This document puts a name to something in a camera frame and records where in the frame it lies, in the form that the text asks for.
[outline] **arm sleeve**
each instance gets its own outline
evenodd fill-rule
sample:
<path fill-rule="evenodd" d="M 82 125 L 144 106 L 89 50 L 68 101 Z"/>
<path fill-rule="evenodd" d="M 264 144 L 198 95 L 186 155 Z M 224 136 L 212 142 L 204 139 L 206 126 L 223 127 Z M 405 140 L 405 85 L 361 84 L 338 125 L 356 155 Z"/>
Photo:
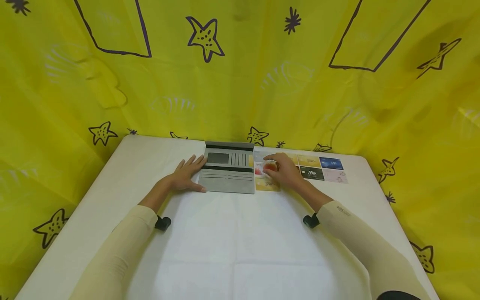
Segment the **arm sleeve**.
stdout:
<path fill-rule="evenodd" d="M 421 300 L 430 299 L 410 262 L 342 204 L 332 201 L 323 205 L 317 217 L 365 266 L 370 275 L 373 299 L 387 291 L 402 291 Z"/>
<path fill-rule="evenodd" d="M 88 264 L 70 300 L 122 299 L 123 277 L 157 220 L 155 212 L 148 207 L 132 208 Z"/>

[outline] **white tablecloth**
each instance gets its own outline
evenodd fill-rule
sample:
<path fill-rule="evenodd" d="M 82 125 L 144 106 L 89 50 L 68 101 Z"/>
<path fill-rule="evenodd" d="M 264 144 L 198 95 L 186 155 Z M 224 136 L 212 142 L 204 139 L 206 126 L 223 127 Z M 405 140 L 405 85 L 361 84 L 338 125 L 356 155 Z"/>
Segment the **white tablecloth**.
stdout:
<path fill-rule="evenodd" d="M 204 148 L 201 141 L 125 137 L 16 299 L 67 299 L 128 211 L 182 158 L 201 155 Z M 432 299 L 438 299 L 364 158 L 282 151 L 341 159 L 348 184 L 311 182 L 404 254 Z M 127 299 L 370 297 L 366 270 L 321 225 L 303 225 L 302 218 L 313 211 L 295 195 L 186 192 L 172 196 L 162 210 L 159 214 L 169 216 L 172 225 L 166 233 L 155 230 L 145 244 L 126 280 Z"/>

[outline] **black clip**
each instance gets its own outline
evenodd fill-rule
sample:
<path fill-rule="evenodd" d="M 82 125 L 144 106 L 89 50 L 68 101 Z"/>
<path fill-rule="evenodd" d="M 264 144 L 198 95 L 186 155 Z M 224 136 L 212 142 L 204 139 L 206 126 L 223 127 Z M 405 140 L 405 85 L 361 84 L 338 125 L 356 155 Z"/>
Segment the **black clip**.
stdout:
<path fill-rule="evenodd" d="M 303 218 L 303 223 L 310 228 L 315 228 L 320 222 L 317 218 L 317 213 L 314 213 L 312 216 L 305 216 Z"/>
<path fill-rule="evenodd" d="M 155 223 L 155 228 L 163 232 L 167 231 L 170 224 L 172 224 L 172 220 L 170 220 L 170 218 L 167 216 L 163 217 L 163 219 L 160 218 L 160 216 L 157 216 L 157 217 L 158 217 L 158 220 Z"/>

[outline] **wrinkled fabric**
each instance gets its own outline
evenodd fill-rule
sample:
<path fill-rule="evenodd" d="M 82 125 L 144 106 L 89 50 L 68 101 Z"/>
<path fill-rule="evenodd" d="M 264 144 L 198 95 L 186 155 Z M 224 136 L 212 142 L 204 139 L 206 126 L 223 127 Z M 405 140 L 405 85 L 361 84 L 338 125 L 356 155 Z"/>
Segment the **wrinkled fabric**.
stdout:
<path fill-rule="evenodd" d="M 480 2 L 0 3 L 0 296 L 123 136 L 365 157 L 441 299 L 480 288 Z"/>

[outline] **card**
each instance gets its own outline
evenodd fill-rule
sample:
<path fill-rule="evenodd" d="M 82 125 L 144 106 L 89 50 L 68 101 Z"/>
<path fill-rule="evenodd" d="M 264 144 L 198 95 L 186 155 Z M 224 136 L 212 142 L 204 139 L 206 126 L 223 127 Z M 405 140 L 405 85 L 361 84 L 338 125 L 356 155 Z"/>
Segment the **card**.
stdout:
<path fill-rule="evenodd" d="M 332 170 L 332 169 L 323 169 L 323 171 L 324 171 L 324 177 L 326 181 L 348 183 L 347 175 L 345 174 L 345 171 Z"/>
<path fill-rule="evenodd" d="M 322 168 L 343 170 L 342 162 L 337 158 L 321 157 L 320 163 L 322 164 Z"/>
<path fill-rule="evenodd" d="M 270 177 L 256 175 L 255 189 L 257 191 L 279 192 L 280 185 Z"/>
<path fill-rule="evenodd" d="M 254 171 L 255 171 L 255 175 L 261 175 L 261 176 L 267 176 L 265 173 L 264 173 L 264 170 L 272 170 L 272 171 L 277 171 L 277 166 L 276 166 L 276 163 L 275 162 L 270 162 L 269 160 L 268 161 L 265 161 L 265 162 L 258 162 L 256 161 L 255 162 L 255 168 L 254 168 Z"/>
<path fill-rule="evenodd" d="M 254 151 L 253 152 L 253 160 L 255 162 L 264 162 L 264 157 L 267 155 L 273 154 L 273 152 L 266 152 L 266 151 Z"/>
<path fill-rule="evenodd" d="M 317 156 L 298 155 L 299 165 L 320 168 L 320 159 Z"/>
<path fill-rule="evenodd" d="M 254 151 L 253 155 L 254 155 L 254 161 L 255 162 L 264 162 L 264 157 L 267 156 L 267 155 L 270 155 L 270 154 L 276 154 L 276 153 L 281 153 L 281 152 L 267 152 L 267 151 Z M 297 155 L 295 153 L 287 153 L 285 152 L 285 154 L 293 161 L 293 163 L 295 165 L 298 165 L 298 159 L 297 159 Z"/>
<path fill-rule="evenodd" d="M 300 166 L 300 173 L 305 179 L 325 180 L 322 169 Z"/>
<path fill-rule="evenodd" d="M 297 155 L 295 153 L 288 153 L 288 152 L 285 152 L 285 154 L 290 157 L 290 159 L 293 161 L 293 163 L 295 165 L 298 165 L 299 164 L 299 161 L 298 161 L 298 158 L 297 158 Z"/>

